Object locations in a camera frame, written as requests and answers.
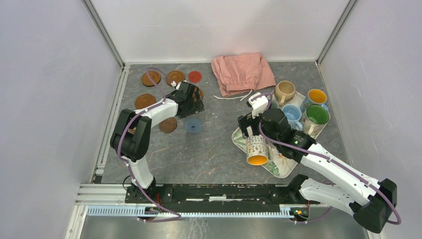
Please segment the floral leaf print tray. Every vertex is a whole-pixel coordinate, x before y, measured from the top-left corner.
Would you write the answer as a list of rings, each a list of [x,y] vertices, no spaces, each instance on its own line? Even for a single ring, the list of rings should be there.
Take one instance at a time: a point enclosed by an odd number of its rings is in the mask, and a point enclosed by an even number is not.
[[[305,98],[304,95],[296,91],[294,97],[286,104],[300,107]],[[243,138],[240,128],[237,128],[233,132],[231,140],[240,150],[246,153],[246,139]],[[298,163],[282,156],[274,145],[270,145],[270,148],[272,149],[272,153],[269,155],[269,160],[261,166],[277,178],[288,177]]]

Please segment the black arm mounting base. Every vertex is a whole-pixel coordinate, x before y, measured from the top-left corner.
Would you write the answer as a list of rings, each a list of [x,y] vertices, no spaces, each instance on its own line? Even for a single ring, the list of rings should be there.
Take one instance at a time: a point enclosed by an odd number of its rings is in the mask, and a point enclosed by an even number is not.
[[[300,193],[308,177],[295,176],[289,184],[156,184],[143,194],[134,184],[125,202],[154,201],[177,213],[275,213],[280,205],[306,205]]]

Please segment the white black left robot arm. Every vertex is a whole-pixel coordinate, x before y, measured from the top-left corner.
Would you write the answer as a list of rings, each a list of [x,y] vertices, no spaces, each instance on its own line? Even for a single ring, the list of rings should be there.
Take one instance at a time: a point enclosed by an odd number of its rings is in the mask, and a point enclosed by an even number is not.
[[[143,202],[150,203],[156,198],[156,189],[151,186],[154,177],[145,158],[152,128],[168,118],[183,119],[204,111],[202,99],[199,87],[182,81],[157,103],[135,111],[123,109],[119,113],[110,146],[128,167],[132,183],[138,187],[137,196]]]

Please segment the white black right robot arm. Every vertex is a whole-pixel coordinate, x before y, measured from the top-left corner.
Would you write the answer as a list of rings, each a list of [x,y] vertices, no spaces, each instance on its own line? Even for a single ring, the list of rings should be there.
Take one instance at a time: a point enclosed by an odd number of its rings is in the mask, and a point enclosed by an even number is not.
[[[379,181],[329,153],[308,133],[291,128],[281,109],[249,113],[237,119],[239,129],[247,140],[258,140],[275,146],[282,156],[313,169],[334,185],[319,183],[301,175],[301,183],[287,190],[293,203],[304,199],[337,208],[351,215],[363,228],[379,234],[385,224],[400,225],[397,206],[397,184],[386,178]]]

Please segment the white mug orange inside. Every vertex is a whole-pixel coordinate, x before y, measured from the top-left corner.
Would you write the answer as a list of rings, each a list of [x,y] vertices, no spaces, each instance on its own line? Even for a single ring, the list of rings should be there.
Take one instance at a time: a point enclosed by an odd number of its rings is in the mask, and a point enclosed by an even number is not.
[[[253,135],[246,139],[247,163],[253,166],[264,165],[270,161],[271,147],[262,135]]]

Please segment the dark brown wooden coaster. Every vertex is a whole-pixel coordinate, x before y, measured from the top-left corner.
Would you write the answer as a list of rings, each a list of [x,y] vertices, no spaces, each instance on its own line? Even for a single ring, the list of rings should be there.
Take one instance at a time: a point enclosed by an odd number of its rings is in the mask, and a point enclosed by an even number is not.
[[[163,120],[162,122],[158,124],[158,126],[161,132],[171,133],[177,128],[178,123],[177,123],[176,118],[172,117],[172,118],[167,118]]]

